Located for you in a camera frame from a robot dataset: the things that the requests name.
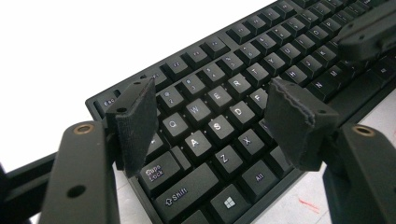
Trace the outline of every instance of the function key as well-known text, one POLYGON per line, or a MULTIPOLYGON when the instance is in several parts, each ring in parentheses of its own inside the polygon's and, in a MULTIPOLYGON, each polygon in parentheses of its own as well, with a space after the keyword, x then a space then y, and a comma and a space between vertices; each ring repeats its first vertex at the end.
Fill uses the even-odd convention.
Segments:
POLYGON ((247 42, 253 35, 249 29, 242 23, 238 23, 227 34, 239 45, 247 42))
POLYGON ((289 5, 289 3, 285 2, 285 1, 281 1, 281 2, 277 3, 274 10, 277 13, 279 13, 280 16, 284 20, 291 17, 292 15, 296 14, 294 7, 292 7, 291 5, 289 5))
POLYGON ((254 34, 259 35, 265 31, 267 24, 258 16, 252 16, 244 22, 245 26, 254 34))
POLYGON ((262 14, 259 15, 259 17, 262 18, 269 27, 273 27, 278 23, 282 22, 282 18, 280 17, 280 15, 272 8, 265 9, 262 14))
POLYGON ((216 59, 230 51, 230 49, 216 36, 209 37, 201 47, 212 59, 216 59))
POLYGON ((161 70, 159 67, 153 68, 145 72, 145 75, 143 77, 154 77, 156 91, 161 91, 170 84, 172 84, 172 81, 163 73, 163 70, 161 70))
POLYGON ((193 68, 197 69, 210 62, 210 58, 207 54, 200 48, 194 47, 188 49, 185 54, 183 54, 183 59, 193 68))
POLYGON ((172 80, 177 81, 191 72, 187 64, 178 56, 166 60, 163 70, 172 80))

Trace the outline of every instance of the windows logo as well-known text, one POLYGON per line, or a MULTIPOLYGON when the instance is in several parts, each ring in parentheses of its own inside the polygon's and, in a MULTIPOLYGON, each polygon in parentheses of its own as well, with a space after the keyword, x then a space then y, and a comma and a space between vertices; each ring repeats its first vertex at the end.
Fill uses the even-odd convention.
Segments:
POLYGON ((235 202, 233 201, 233 199, 231 197, 228 197, 228 199, 224 202, 225 206, 230 209, 231 207, 233 207, 235 205, 235 202))

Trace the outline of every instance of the white surface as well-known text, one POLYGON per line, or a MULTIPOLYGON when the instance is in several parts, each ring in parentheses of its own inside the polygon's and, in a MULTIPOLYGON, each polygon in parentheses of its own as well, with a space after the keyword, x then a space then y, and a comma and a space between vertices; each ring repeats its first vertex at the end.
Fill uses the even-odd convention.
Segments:
MULTIPOLYGON (((271 2, 1 1, 1 164, 9 172, 55 152, 67 127, 92 119, 86 99, 271 2)), ((149 223, 117 174, 122 223, 149 223)), ((329 223, 321 174, 306 175, 264 218, 329 223)))

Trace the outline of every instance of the a key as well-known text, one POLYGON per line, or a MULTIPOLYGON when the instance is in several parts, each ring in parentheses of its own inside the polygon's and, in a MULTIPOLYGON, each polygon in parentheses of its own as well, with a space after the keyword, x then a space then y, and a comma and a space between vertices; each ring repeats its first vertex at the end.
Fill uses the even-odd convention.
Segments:
POLYGON ((242 174, 239 183, 249 199, 257 202, 277 181, 268 166, 263 161, 257 161, 242 174))
POLYGON ((204 163, 160 195, 154 203, 165 222, 177 222, 186 210, 203 202, 219 185, 218 178, 204 163))
POLYGON ((257 158, 263 153, 265 147, 264 142, 251 129, 242 133, 233 144, 247 161, 257 158))
POLYGON ((233 98, 221 86, 207 93, 206 100, 216 113, 221 113, 233 103, 233 98))
POLYGON ((252 90, 250 83, 248 83, 241 74, 230 78, 227 82, 227 91, 235 99, 235 101, 242 100, 252 90))
POLYGON ((187 152, 195 165, 203 162, 211 155, 214 147, 206 139, 201 131, 197 131, 184 140, 184 151, 187 152))
POLYGON ((163 120, 163 132, 172 144, 176 144, 189 133, 189 126, 178 113, 175 113, 163 120))
POLYGON ((162 189, 169 188, 182 170, 170 152, 147 164, 140 171, 141 183, 146 193, 151 197, 158 195, 162 189))
POLYGON ((217 147, 225 146, 236 134, 236 130, 222 115, 207 124, 206 132, 217 147))
POLYGON ((225 179, 230 179, 242 168, 243 161, 235 150, 227 146, 215 154, 213 164, 225 179))
POLYGON ((250 207, 250 204, 234 185, 230 185, 210 201, 209 211, 217 223, 234 223, 250 207))
POLYGON ((185 111, 187 119, 196 129, 206 124, 212 116, 212 112, 201 99, 186 105, 185 111))
POLYGON ((253 111, 243 101, 231 106, 227 115, 233 126, 240 132, 244 131, 256 118, 253 111))

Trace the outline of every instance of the keyboard frame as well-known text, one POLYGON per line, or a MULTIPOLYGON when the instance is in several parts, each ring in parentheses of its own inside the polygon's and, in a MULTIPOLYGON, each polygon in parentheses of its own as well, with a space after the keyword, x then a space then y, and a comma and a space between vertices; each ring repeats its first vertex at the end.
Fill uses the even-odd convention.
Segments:
MULTIPOLYGON (((150 67, 141 70, 140 72, 124 79, 123 81, 107 88, 104 91, 101 91, 97 94, 95 94, 93 97, 89 98, 86 100, 85 105, 88 107, 92 117, 94 120, 101 120, 102 117, 100 116, 99 112, 97 111, 97 109, 95 108, 94 102, 96 101, 96 98, 102 94, 105 94, 106 92, 109 91, 120 91, 123 92, 130 83, 133 83, 137 80, 139 80, 144 74, 145 72, 147 72, 148 70, 155 68, 155 67, 160 67, 161 65, 165 64, 165 61, 173 56, 181 56, 183 53, 185 53, 187 51, 187 49, 194 47, 194 46, 201 46, 206 39, 212 37, 212 36, 216 36, 218 37, 221 41, 224 42, 224 44, 226 44, 226 46, 229 47, 229 51, 227 53, 230 52, 235 52, 237 49, 240 49, 240 46, 235 43, 227 34, 226 31, 230 30, 231 27, 241 21, 245 21, 247 18, 258 14, 260 11, 267 9, 269 7, 273 7, 277 2, 276 1, 270 5, 267 5, 266 7, 263 7, 249 15, 247 15, 246 17, 235 21, 234 23, 222 28, 221 30, 218 30, 217 32, 213 33, 212 35, 209 35, 205 38, 202 38, 198 41, 196 41, 195 43, 191 44, 190 46, 187 46, 184 49, 181 49, 175 53, 173 53, 172 55, 169 55, 168 57, 156 62, 155 64, 151 65, 150 67)), ((287 2, 288 4, 290 4, 291 6, 293 6, 297 12, 297 14, 299 14, 301 11, 304 10, 304 8, 300 8, 299 6, 297 6, 294 2, 290 1, 290 0, 285 0, 285 2, 287 2)), ((271 31, 272 28, 267 29, 265 32, 263 32, 262 34, 265 34, 269 31, 271 31)), ((253 39, 257 38, 257 36, 252 37, 251 39, 249 39, 246 43, 251 42, 253 39)), ((213 61, 211 61, 210 63, 214 63, 216 61, 218 61, 220 59, 217 58, 213 61)), ((202 69, 202 67, 195 69, 191 72, 191 74, 196 74, 197 72, 199 72, 202 69)), ((176 86, 177 84, 180 83, 179 81, 176 81, 174 83, 172 83, 170 86, 176 86)), ((390 83, 387 84, 387 86, 385 86, 383 89, 381 89, 373 98, 371 98, 362 108, 360 108, 358 111, 356 111, 350 118, 348 118, 346 120, 346 122, 354 122, 357 123, 359 122, 361 119, 363 119, 371 110, 373 110, 375 108, 376 105, 378 105, 390 92, 392 92, 393 90, 395 90, 396 88, 396 78, 394 78, 390 83)), ((304 172, 298 171, 296 169, 293 169, 288 175, 286 175, 280 182, 278 182, 276 184, 275 187, 273 187, 267 194, 265 194, 260 200, 258 200, 256 203, 254 203, 247 211, 244 215, 242 215, 240 218, 238 218, 235 223, 250 223, 251 221, 253 221, 257 216, 260 215, 260 213, 262 213, 265 209, 267 209, 271 203, 273 203, 274 201, 276 201, 277 198, 279 198, 282 194, 286 193, 288 191, 288 189, 294 185, 299 178, 301 178, 304 175, 304 172)), ((136 193, 136 196, 138 197, 139 201, 142 203, 142 205, 144 206, 150 220, 153 223, 163 223, 163 221, 161 220, 160 216, 158 215, 158 213, 156 212, 154 206, 151 204, 150 199, 147 197, 145 191, 143 191, 143 189, 141 188, 137 177, 132 177, 128 179, 132 189, 134 190, 134 192, 136 193)))

